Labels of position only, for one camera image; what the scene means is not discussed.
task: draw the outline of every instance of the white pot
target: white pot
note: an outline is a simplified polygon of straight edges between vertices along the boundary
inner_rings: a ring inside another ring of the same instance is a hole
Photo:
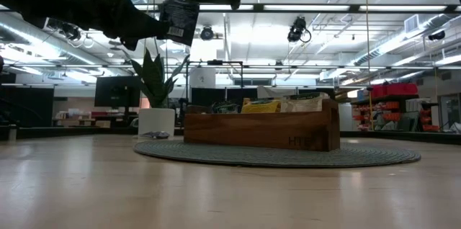
[[[138,134],[148,132],[167,132],[170,138],[174,136],[174,115],[173,109],[140,109]]]

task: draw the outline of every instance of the round rug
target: round rug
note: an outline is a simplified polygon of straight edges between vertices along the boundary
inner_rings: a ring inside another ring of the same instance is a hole
[[[421,155],[401,148],[341,143],[331,152],[184,143],[159,140],[138,143],[136,153],[175,161],[279,168],[351,168],[419,161]]]

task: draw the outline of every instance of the shelf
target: shelf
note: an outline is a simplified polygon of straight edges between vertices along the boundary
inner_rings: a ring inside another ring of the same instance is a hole
[[[402,101],[402,100],[407,100],[407,99],[418,99],[418,98],[419,98],[418,95],[389,95],[389,96],[372,99],[372,104],[375,104],[378,102]],[[369,103],[370,103],[369,99],[360,100],[358,102],[351,102],[352,105],[361,105],[361,104],[369,104]]]

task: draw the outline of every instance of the black screen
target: black screen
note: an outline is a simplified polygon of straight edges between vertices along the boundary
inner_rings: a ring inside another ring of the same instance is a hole
[[[95,107],[139,107],[139,78],[101,77],[96,82]]]
[[[0,86],[0,109],[24,127],[50,127],[53,116],[54,89]]]
[[[225,89],[192,88],[192,104],[209,107],[213,103],[225,101]]]
[[[228,89],[228,100],[235,100],[241,104],[242,98],[257,99],[258,89]]]

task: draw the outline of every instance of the ceiling duct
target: ceiling duct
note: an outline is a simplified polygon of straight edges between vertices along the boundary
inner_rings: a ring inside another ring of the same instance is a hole
[[[387,36],[386,38],[379,40],[375,43],[374,47],[357,53],[354,65],[360,66],[366,63],[368,60],[380,57],[392,50],[399,48],[402,45],[412,41],[417,37],[423,37],[431,35],[437,30],[441,29],[444,25],[451,22],[454,19],[458,19],[459,15],[446,15],[439,14],[435,17],[425,15],[415,15],[406,20],[406,27],[397,31],[393,35]]]
[[[22,21],[21,19],[17,19],[11,14],[2,14],[0,19],[0,28],[6,29],[17,36],[22,37],[31,45],[46,45],[49,49],[59,52],[61,55],[67,54],[72,58],[77,58],[85,62],[85,64],[109,64],[108,62],[81,49],[72,47],[67,42],[49,35],[31,24]],[[115,75],[127,75],[127,72],[118,68],[112,69],[112,72]]]

